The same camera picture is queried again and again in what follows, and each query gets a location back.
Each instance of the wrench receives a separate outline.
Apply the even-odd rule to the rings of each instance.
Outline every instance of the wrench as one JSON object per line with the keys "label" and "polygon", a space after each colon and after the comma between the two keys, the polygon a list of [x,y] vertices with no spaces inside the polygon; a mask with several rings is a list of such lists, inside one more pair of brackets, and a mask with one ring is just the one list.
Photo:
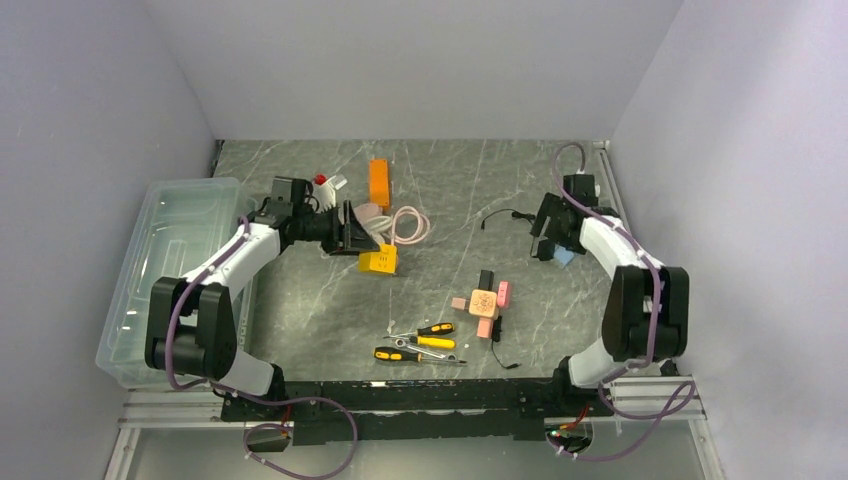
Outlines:
{"label": "wrench", "polygon": [[426,348],[420,348],[420,347],[416,347],[415,345],[412,345],[411,343],[409,343],[409,341],[407,341],[404,338],[396,338],[395,339],[395,345],[397,345],[398,348],[407,348],[409,350],[413,350],[413,351],[416,351],[418,353],[423,353],[424,355],[430,355],[431,357],[435,357],[435,358],[438,358],[440,360],[448,360],[450,362],[458,361],[457,358],[456,358],[456,355],[454,355],[452,353],[444,354],[444,353],[431,352],[430,350],[427,350]]}

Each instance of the marble tabletop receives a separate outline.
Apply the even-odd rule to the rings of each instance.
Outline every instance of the marble tabletop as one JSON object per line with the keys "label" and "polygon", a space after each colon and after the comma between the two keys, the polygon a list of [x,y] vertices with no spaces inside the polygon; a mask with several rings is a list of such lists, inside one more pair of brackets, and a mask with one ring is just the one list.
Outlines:
{"label": "marble tabletop", "polygon": [[[316,244],[298,243],[263,268],[248,350],[280,365],[287,380],[411,380],[550,377],[566,355],[580,352],[598,335],[610,281],[591,257],[568,266],[530,258],[525,220],[501,208],[536,213],[545,192],[555,191],[550,156],[562,142],[499,140],[227,141],[216,177],[235,177],[262,198],[275,175],[312,178],[344,175],[339,199],[368,201],[368,161],[390,163],[393,210],[411,205],[432,222],[420,244],[400,246],[397,274],[360,273],[356,257],[322,258]],[[609,186],[591,143],[588,173],[601,186],[601,205],[612,205]],[[563,172],[579,165],[566,149]],[[402,221],[401,234],[414,230]],[[504,370],[478,338],[477,319],[450,306],[468,297],[481,269],[512,283],[503,311],[503,339],[495,345]],[[455,353],[464,366],[385,364],[373,349],[382,337],[436,322],[453,322]]]}

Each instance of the yellow block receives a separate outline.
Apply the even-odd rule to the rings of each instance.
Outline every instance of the yellow block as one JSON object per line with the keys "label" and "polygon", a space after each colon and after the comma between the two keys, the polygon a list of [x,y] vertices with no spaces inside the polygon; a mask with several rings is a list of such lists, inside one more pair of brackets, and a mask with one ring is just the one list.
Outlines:
{"label": "yellow block", "polygon": [[397,269],[397,247],[384,243],[379,252],[359,254],[359,271],[371,273],[395,273]]}

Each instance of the yellow box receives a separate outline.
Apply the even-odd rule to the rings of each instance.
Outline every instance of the yellow box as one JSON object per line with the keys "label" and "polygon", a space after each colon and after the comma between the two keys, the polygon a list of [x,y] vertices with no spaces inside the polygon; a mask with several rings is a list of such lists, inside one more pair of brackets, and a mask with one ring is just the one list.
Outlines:
{"label": "yellow box", "polygon": [[359,271],[371,273],[395,273],[397,268],[397,247],[384,243],[379,252],[359,254]]}
{"label": "yellow box", "polygon": [[468,302],[468,313],[475,317],[497,318],[498,294],[488,290],[474,290]]}

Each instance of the white wall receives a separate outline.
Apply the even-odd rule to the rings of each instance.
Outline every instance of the white wall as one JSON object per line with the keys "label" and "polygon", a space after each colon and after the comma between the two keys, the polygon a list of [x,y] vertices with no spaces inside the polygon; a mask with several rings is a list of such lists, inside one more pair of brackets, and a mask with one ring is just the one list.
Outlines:
{"label": "white wall", "polygon": [[0,476],[102,478],[125,394],[94,355],[135,217],[214,141],[140,1],[0,10]]}
{"label": "white wall", "polygon": [[147,0],[218,138],[606,139],[682,0]]}
{"label": "white wall", "polygon": [[687,1],[613,136],[729,478],[846,478],[848,9]]}

